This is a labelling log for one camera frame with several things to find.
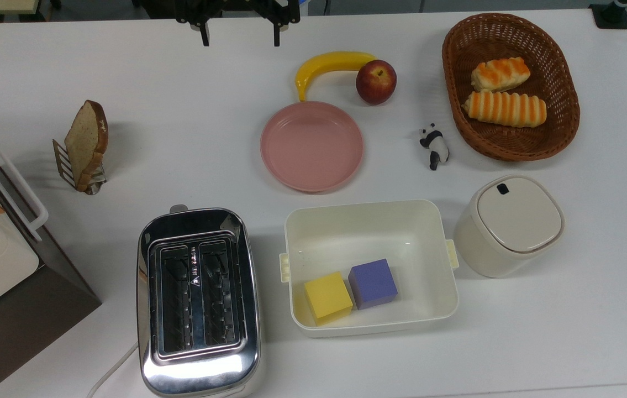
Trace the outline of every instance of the canister lid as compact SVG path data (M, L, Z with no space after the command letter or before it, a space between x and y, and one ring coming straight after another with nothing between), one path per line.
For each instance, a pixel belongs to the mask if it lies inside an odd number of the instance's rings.
M561 233L561 212L535 181L512 176L478 197L478 215L498 243L518 252L535 252Z

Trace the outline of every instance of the apple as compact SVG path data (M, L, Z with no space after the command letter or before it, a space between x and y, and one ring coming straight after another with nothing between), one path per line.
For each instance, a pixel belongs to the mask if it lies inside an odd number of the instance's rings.
M385 61L369 61L358 71L355 86L366 103L379 105L394 93L397 87L397 73L392 65Z

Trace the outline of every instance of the white cord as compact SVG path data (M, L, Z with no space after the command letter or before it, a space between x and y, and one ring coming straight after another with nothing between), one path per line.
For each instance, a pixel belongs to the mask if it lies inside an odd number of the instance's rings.
M97 392L98 388L101 387L104 383L104 381L106 381L107 379L109 379L109 376L112 375L112 373L114 373L114 371L116 371L119 366L122 366L122 363L124 363L124 361L127 360L127 358L129 358L130 355L132 355L132 353L134 353L134 351L136 351L136 348L139 347L139 342L134 343L134 345L131 346L131 348L129 348L129 350L127 351L127 353L122 357L121 360L117 361L117 363L112 366L111 369L109 369L107 371L107 373L104 373L104 376L98 380L98 382L96 382L93 385L93 388L90 390L90 392L88 393L87 398L92 398L94 396L94 393Z

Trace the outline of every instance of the white handle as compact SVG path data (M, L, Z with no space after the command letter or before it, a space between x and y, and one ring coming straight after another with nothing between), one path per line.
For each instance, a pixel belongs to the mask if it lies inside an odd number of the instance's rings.
M31 206L33 211L37 212L38 216L36 217L36 219L30 222L28 221L26 215L23 214L18 206L16 206L16 202L14 202L10 194L6 192L6 189L3 187L1 182L0 191L6 198L6 201L8 201L11 207L14 209L15 214L18 215L21 222L23 222L23 224L26 226L28 231L33 235L35 239L40 241L41 238L38 236L38 229L41 227L41 225L45 224L45 222L48 221L48 211L46 210L45 206L43 206L43 203L38 200L38 196L36 196L36 194L33 193L33 190L28 186L28 184L26 184L26 180L24 180L21 174L18 173L18 170L13 165L13 163L11 163L1 151L0 159L3 162L3 165L1 166L3 171L6 172L6 175L11 180L11 182L15 183L17 188L20 189L23 197L25 197L25 199L29 202L29 206Z
M291 281L291 268L288 265L288 254L283 253L278 255L278 266L281 270L281 282L286 283Z
M452 269L458 268L458 254L455 251L455 243L453 239L446 240L446 250L448 251L448 259L450 260L450 267Z

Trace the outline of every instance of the wicker basket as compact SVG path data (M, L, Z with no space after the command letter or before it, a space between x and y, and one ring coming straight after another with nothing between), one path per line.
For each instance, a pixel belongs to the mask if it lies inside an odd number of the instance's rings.
M536 128L479 122L460 107L473 91L471 71L480 62L511 56L522 56L532 75L510 93L546 102L546 122ZM576 135L580 109L566 60L554 40L528 20L482 13L460 21L444 40L444 73L455 124L465 142L485 156L505 161L546 159Z

